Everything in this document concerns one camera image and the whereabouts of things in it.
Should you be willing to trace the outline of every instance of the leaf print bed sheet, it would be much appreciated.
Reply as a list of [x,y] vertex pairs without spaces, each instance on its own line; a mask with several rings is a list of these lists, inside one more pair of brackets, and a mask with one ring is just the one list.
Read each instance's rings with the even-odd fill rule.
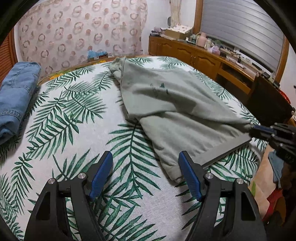
[[[219,84],[170,57],[132,58],[143,68],[192,71],[239,117],[258,124],[246,107]],[[33,95],[20,134],[0,146],[0,215],[23,240],[34,204],[46,181],[69,180],[113,154],[103,192],[91,205],[106,240],[185,240],[200,203],[185,181],[169,180],[139,122],[129,120],[108,65],[96,64],[59,76]],[[253,139],[208,168],[223,180],[250,183],[266,142]],[[80,240],[71,200],[66,199],[72,236]],[[223,218],[220,199],[217,222]]]

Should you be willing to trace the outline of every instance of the wooden window frame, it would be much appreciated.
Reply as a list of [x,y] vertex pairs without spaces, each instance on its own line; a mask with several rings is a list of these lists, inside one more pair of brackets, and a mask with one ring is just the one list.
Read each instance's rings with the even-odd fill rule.
[[[196,7],[195,7],[195,18],[194,18],[194,26],[193,26],[193,33],[197,34],[200,31],[200,26],[202,22],[202,7],[203,7],[203,0],[196,0]],[[289,54],[289,41],[284,36],[283,37],[283,45],[281,49],[281,56],[279,59],[279,64],[276,70],[275,81],[280,82],[283,76],[284,70],[286,68],[286,63]]]

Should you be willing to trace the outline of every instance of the folded blue jeans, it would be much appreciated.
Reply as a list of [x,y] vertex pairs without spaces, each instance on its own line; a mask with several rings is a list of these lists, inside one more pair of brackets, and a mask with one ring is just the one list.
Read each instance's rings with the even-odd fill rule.
[[20,123],[37,87],[41,66],[18,62],[0,87],[0,145],[18,134]]

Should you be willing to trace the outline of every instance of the cabinet door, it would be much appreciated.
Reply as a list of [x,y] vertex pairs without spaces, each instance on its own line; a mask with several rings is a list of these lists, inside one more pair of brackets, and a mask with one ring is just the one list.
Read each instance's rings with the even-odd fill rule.
[[214,80],[221,62],[210,55],[197,50],[193,58],[193,67]]
[[176,52],[177,52],[177,59],[192,65],[192,58],[194,55],[195,50],[191,48],[190,46],[186,46],[183,44],[177,44],[176,46]]
[[173,41],[159,38],[158,54],[159,56],[177,57],[176,46]]
[[158,42],[159,42],[158,40],[159,40],[159,37],[153,37],[153,36],[149,37],[149,49],[148,49],[149,55],[152,55],[152,56],[158,55],[158,52],[157,52]]

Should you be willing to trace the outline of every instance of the bed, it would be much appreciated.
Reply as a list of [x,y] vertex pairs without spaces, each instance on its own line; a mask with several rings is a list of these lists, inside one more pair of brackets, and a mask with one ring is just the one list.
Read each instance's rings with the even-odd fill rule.
[[[143,68],[192,71],[237,116],[258,124],[227,90],[184,62],[170,57],[128,59]],[[46,181],[71,179],[96,163],[105,150],[113,167],[102,195],[92,203],[107,240],[185,240],[200,203],[185,181],[169,180],[151,141],[129,120],[110,62],[89,65],[39,86],[20,135],[0,146],[0,214],[23,240],[30,213]],[[250,184],[267,143],[254,139],[211,165],[223,180]],[[73,238],[80,240],[70,199],[66,199]],[[223,218],[220,199],[217,223]]]

